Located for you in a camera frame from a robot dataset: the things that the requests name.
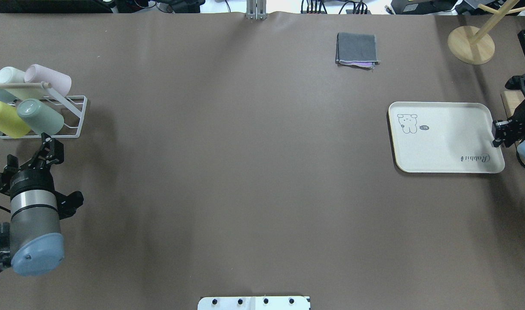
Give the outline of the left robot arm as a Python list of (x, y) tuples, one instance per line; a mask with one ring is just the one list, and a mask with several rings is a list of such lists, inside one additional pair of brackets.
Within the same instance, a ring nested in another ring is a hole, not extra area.
[(21, 276), (54, 270), (65, 257), (60, 222), (84, 203), (82, 192), (68, 195), (55, 189), (50, 171), (65, 160), (64, 145), (43, 133), (32, 157), (19, 164), (14, 155), (0, 172), (0, 193), (10, 199), (9, 222), (0, 222), (0, 274), (11, 268)]

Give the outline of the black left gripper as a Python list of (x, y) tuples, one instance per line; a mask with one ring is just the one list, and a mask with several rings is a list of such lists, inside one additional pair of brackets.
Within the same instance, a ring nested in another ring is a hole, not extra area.
[(50, 172), (52, 165), (65, 161), (64, 145), (47, 133), (41, 145), (25, 164), (18, 166), (17, 157), (7, 156), (7, 165), (0, 173), (0, 193), (11, 199), (12, 217), (31, 208), (49, 208), (60, 220), (72, 217), (84, 203), (82, 192), (64, 195), (55, 189)]

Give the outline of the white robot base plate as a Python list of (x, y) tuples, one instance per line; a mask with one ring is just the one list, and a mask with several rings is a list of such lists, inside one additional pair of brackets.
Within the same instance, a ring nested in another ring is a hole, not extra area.
[(305, 296), (228, 296), (201, 298), (198, 310), (310, 310)]

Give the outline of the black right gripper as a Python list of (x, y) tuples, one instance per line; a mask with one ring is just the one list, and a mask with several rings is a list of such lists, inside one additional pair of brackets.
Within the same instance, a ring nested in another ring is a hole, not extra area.
[(525, 73), (520, 76), (512, 76), (505, 83), (507, 90), (519, 90), (524, 96), (524, 100), (516, 107), (512, 116), (506, 121), (493, 121), (492, 133), (494, 140), (493, 147), (504, 145), (510, 147), (516, 141), (525, 139)]

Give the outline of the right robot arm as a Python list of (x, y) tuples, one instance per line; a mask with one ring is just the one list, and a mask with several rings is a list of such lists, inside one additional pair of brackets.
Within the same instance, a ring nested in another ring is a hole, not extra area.
[(516, 107), (512, 116), (507, 120), (492, 122), (492, 133), (494, 135), (493, 146), (504, 145), (510, 147), (516, 142), (519, 145), (516, 157), (519, 164), (525, 169), (525, 73), (520, 76), (512, 76), (506, 83), (507, 90), (520, 90), (524, 100)]

